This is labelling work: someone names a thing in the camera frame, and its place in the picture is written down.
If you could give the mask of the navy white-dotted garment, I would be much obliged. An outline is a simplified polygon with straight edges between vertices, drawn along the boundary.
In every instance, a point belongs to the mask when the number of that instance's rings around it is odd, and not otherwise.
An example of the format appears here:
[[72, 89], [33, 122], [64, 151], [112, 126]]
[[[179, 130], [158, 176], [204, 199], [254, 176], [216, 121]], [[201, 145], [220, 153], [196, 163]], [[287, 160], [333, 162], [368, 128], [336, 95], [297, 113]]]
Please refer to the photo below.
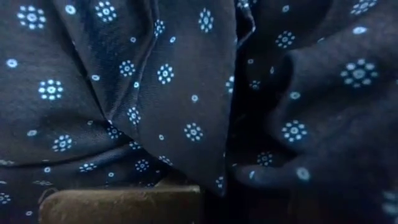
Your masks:
[[0, 0], [0, 224], [175, 170], [210, 224], [398, 224], [398, 0]]

